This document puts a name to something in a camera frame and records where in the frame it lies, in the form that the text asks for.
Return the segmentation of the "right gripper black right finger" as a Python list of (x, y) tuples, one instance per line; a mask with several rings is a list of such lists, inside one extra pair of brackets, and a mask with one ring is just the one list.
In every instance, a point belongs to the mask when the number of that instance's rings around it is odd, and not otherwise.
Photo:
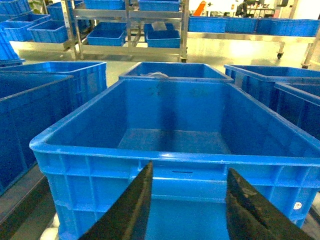
[(235, 169), (227, 174), (226, 225), (231, 240), (312, 240)]

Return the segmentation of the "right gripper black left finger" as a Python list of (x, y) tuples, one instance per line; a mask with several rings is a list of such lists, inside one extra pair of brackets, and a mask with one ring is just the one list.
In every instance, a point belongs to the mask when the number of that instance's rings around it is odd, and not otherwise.
[(150, 161), (81, 240), (143, 240), (150, 214), (153, 163)]

